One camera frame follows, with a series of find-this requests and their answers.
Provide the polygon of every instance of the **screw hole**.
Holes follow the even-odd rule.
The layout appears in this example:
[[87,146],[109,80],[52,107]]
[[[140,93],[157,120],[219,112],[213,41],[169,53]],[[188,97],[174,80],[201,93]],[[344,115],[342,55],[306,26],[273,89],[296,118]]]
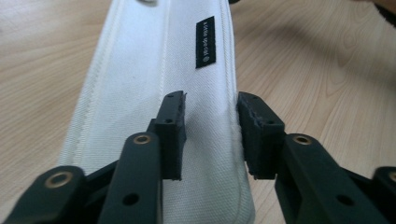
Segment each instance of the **screw hole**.
[[353,206],[355,203],[346,195],[337,195],[338,202],[346,205],[346,206]]
[[49,189],[57,189],[72,180],[73,174],[70,172],[58,172],[50,176],[45,183],[45,186]]
[[134,205],[134,204],[136,204],[137,202],[139,202],[139,195],[134,194],[134,193],[128,194],[128,195],[125,196],[125,197],[123,198],[123,200],[122,200],[122,203],[123,203],[124,205],[127,205],[127,206]]
[[293,137],[294,142],[301,144],[301,145],[311,145],[311,139],[304,137],[304,136],[295,136]]
[[151,139],[148,135],[139,135],[134,139],[134,143],[138,145],[144,145],[149,143],[149,141],[151,141]]

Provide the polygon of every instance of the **wooden table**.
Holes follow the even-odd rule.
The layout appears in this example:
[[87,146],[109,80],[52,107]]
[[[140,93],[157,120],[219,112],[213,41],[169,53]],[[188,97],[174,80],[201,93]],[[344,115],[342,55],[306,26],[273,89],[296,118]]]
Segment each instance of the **wooden table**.
[[[55,165],[109,4],[0,1],[0,220]],[[371,4],[243,0],[231,10],[240,91],[347,169],[396,164],[396,29]],[[256,223],[284,222],[274,181],[250,185]]]

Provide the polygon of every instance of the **white fabric strap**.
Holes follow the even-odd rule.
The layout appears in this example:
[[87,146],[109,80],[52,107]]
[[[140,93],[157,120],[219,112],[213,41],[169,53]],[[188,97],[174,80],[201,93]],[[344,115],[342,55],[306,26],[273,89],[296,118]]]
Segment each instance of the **white fabric strap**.
[[[216,62],[195,68],[196,23],[215,17]],[[90,174],[147,129],[165,94],[184,91],[182,181],[163,182],[165,223],[249,223],[254,206],[236,113],[226,0],[114,0],[59,163]]]

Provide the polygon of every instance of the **wood grain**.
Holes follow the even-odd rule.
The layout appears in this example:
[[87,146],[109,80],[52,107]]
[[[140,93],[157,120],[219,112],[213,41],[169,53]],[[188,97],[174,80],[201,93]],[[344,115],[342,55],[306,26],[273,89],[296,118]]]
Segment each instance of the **wood grain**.
[[[57,161],[109,4],[0,1],[0,220]],[[242,0],[231,10],[240,91],[352,171],[395,165],[396,30],[372,5]],[[249,182],[256,223],[283,223],[274,182]]]
[[0,1],[0,221],[55,165],[109,3]]

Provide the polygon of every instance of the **black label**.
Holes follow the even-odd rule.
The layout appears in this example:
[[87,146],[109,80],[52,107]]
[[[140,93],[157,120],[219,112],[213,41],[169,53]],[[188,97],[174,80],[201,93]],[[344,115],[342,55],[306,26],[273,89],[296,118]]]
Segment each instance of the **black label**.
[[216,62],[215,17],[197,23],[196,66],[205,67]]

